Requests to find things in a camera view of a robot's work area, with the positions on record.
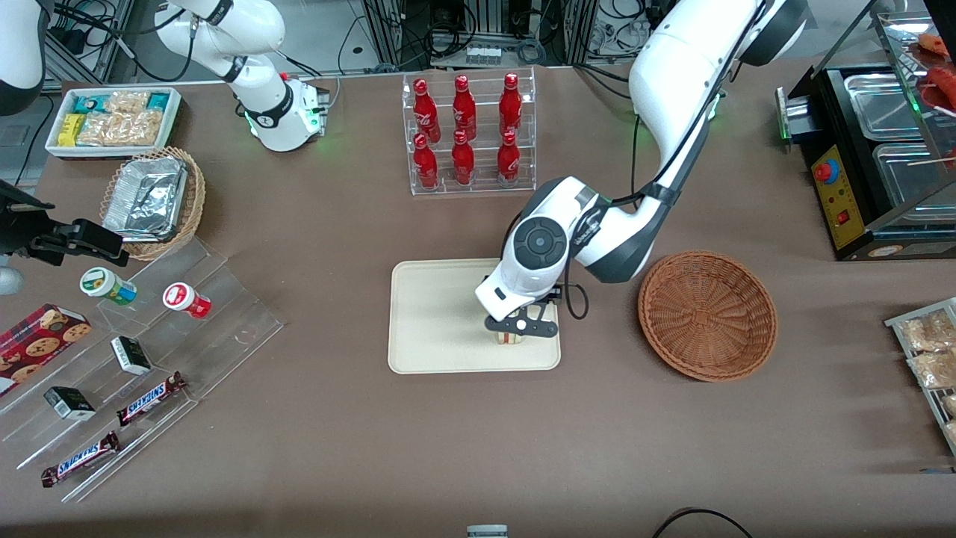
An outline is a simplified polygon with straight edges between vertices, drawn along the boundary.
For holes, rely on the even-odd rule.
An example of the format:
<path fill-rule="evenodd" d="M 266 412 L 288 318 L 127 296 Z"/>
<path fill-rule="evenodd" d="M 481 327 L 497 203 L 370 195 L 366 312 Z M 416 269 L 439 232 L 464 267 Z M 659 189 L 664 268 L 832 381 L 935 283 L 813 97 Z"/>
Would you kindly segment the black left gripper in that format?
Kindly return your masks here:
<path fill-rule="evenodd" d="M 561 306 L 561 288 L 552 288 L 547 295 L 537 297 L 535 302 L 525 307 L 523 315 L 505 317 L 496 321 L 491 315 L 485 317 L 485 328 L 492 333 L 509 333 L 529 337 L 554 338 L 559 334 L 557 309 Z M 518 328 L 523 321 L 523 329 Z"/>

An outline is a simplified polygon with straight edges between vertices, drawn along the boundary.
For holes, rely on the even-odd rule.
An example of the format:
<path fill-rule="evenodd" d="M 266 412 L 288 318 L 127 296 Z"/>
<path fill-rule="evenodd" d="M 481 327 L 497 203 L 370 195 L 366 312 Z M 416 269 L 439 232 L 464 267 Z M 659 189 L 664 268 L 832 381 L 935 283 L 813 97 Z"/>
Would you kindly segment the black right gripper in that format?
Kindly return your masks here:
<path fill-rule="evenodd" d="M 89 221 L 75 219 L 70 224 L 52 222 L 45 203 L 6 181 L 1 181 L 1 252 L 11 255 L 31 247 L 34 258 L 48 265 L 62 265 L 65 256 L 88 256 L 110 265 L 125 267 L 129 252 L 122 236 Z"/>

